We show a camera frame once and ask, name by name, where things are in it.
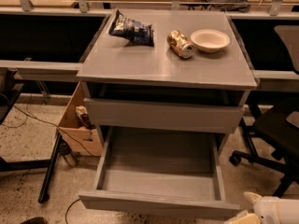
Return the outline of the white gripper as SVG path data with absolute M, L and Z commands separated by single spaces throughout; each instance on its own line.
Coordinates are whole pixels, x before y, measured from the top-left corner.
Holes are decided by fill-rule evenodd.
M 262 197 L 261 195 L 245 191 L 244 197 L 253 204 L 254 213 L 242 211 L 223 224 L 280 224 L 278 218 L 278 197 Z

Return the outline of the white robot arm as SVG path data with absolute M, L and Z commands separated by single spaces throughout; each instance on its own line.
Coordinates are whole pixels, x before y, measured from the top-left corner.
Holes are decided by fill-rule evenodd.
M 244 210 L 223 224 L 299 224 L 299 200 L 261 196 L 249 191 L 244 196 L 252 204 L 253 212 Z

